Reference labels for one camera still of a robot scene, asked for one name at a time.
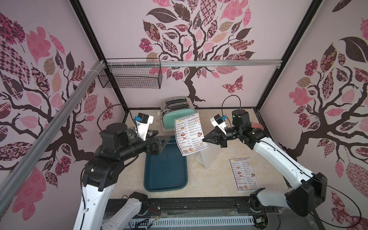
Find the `white acrylic menu holder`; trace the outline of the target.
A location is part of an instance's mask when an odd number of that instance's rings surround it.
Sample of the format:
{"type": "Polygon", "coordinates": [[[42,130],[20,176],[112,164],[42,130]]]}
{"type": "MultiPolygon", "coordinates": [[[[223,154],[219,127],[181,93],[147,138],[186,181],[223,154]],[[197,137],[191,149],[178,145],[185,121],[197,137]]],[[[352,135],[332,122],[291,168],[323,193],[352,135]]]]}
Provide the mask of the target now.
{"type": "Polygon", "coordinates": [[[204,168],[207,170],[211,167],[211,165],[217,159],[219,154],[220,154],[220,146],[209,143],[206,149],[201,150],[199,152],[195,160],[200,164],[202,164],[204,168]]]}

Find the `new dim sum menu sheet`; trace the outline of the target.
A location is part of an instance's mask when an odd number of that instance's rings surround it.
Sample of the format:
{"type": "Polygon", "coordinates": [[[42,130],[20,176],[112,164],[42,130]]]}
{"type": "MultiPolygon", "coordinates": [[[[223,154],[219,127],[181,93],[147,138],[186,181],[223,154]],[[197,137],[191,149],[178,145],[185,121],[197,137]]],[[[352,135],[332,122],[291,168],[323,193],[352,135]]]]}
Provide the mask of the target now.
{"type": "Polygon", "coordinates": [[[176,119],[174,132],[177,146],[184,157],[209,147],[203,142],[204,132],[199,113],[176,119]]]}

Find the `old menu sheet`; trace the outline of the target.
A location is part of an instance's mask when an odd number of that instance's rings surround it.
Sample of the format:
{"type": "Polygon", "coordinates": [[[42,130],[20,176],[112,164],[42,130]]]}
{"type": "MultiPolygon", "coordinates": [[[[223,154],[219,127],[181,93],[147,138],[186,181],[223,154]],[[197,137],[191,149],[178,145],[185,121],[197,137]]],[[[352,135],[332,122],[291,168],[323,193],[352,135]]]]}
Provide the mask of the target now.
{"type": "Polygon", "coordinates": [[[260,189],[250,158],[229,159],[238,193],[260,189]]]}

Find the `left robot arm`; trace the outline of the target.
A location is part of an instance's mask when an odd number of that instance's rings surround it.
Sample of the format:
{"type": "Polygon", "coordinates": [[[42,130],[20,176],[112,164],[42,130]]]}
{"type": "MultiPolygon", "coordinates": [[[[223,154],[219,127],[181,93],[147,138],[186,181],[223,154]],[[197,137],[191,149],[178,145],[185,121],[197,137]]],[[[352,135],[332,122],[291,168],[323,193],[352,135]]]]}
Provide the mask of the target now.
{"type": "Polygon", "coordinates": [[[124,123],[113,123],[101,133],[102,144],[81,173],[81,203],[75,220],[75,230],[122,230],[137,215],[148,211],[148,197],[132,193],[123,207],[104,222],[106,207],[120,173],[141,153],[159,155],[170,136],[158,136],[148,128],[134,131],[124,123]]]}

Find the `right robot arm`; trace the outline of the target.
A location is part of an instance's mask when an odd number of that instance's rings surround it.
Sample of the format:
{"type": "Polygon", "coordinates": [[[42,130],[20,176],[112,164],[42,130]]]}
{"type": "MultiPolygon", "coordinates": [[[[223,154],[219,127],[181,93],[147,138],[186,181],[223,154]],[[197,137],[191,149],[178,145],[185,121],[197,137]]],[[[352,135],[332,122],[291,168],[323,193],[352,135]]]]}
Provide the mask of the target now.
{"type": "Polygon", "coordinates": [[[231,127],[225,119],[220,115],[211,118],[214,129],[204,136],[203,141],[226,148],[228,141],[239,140],[268,160],[291,186],[288,191],[281,192],[266,188],[255,190],[248,201],[253,212],[260,213],[266,207],[281,207],[305,217],[325,202],[327,178],[322,173],[314,174],[279,148],[262,129],[253,128],[244,109],[232,112],[231,127]]]}

